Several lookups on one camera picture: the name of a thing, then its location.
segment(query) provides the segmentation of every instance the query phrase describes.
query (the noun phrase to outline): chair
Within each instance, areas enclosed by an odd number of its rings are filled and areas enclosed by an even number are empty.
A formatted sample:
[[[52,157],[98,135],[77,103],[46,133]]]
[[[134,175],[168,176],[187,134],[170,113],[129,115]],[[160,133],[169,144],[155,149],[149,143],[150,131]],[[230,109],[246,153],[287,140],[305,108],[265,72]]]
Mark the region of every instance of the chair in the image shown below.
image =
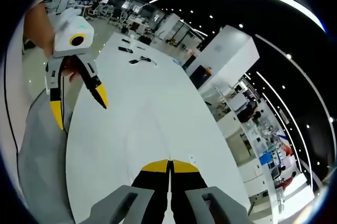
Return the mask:
[[[115,8],[109,18],[109,21],[107,23],[112,22],[119,22],[121,18],[122,10],[120,8]]]
[[[112,16],[113,12],[114,12],[114,6],[109,6],[109,5],[107,5],[107,6],[104,6],[104,7],[103,7],[103,9],[102,9],[102,11],[101,11],[101,14],[102,14],[104,17],[106,17],[106,16],[108,16],[108,15]]]
[[[97,8],[95,8],[94,10],[92,9],[88,9],[88,16],[85,18],[87,21],[94,20],[94,17],[96,17],[98,15],[98,9],[100,6],[97,6]]]

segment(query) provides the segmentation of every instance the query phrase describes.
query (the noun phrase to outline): white cabinet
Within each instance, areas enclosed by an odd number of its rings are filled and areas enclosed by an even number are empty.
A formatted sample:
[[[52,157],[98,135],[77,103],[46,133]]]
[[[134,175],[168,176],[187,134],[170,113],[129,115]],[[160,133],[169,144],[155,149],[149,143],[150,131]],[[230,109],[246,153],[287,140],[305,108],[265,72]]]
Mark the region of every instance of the white cabinet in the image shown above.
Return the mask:
[[[245,164],[239,167],[239,172],[241,174],[242,180],[246,183],[249,180],[256,178],[256,173],[254,169],[252,169],[251,165]]]
[[[235,116],[235,113],[233,111],[230,111],[217,122],[217,126],[222,132],[223,137],[226,139],[241,128],[241,123]]]
[[[248,196],[253,196],[267,190],[265,176],[261,175],[244,183]]]
[[[257,158],[239,166],[239,171],[243,182],[247,182],[263,174],[260,162]]]

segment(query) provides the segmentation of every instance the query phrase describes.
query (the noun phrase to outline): floor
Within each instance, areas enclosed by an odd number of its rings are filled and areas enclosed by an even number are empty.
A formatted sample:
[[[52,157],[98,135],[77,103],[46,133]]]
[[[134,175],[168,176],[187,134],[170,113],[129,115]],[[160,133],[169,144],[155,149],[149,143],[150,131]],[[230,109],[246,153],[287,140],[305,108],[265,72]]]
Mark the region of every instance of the floor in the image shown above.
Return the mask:
[[[90,21],[90,24],[95,29],[94,41],[90,47],[90,53],[92,57],[96,59],[111,35],[114,32],[120,33],[120,31],[112,24],[108,24],[105,19],[95,19]],[[171,46],[158,38],[155,38],[152,41],[151,46],[167,55],[170,55],[181,64],[183,64],[190,56],[187,51]],[[35,100],[45,88],[44,76],[46,63],[46,57],[40,48],[28,49],[23,55],[24,78],[27,84],[27,90],[32,100]],[[65,99],[71,110],[75,107],[77,96],[82,84],[83,81],[81,78],[74,80],[72,83],[69,83],[67,77],[65,78]]]

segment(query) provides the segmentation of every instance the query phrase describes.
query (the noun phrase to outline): white tabletop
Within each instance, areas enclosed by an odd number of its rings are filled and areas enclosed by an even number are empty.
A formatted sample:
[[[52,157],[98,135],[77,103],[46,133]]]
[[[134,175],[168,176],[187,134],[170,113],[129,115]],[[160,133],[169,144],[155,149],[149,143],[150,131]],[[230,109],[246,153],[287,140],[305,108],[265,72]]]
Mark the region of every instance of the white tabletop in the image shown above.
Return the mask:
[[[131,185],[143,166],[192,156],[208,186],[249,209],[250,202],[230,149],[183,69],[170,56],[138,41],[133,54],[114,33],[96,60],[108,108],[85,86],[74,109],[66,151],[66,180],[76,223],[92,205],[121,185]],[[158,65],[130,60],[149,57]]]
[[[83,5],[83,4],[76,4],[75,7],[91,7],[92,5]]]
[[[130,16],[128,20],[130,21],[130,23],[138,23],[139,25],[144,25],[145,27],[149,27],[147,23],[143,23],[143,20],[141,18]]]

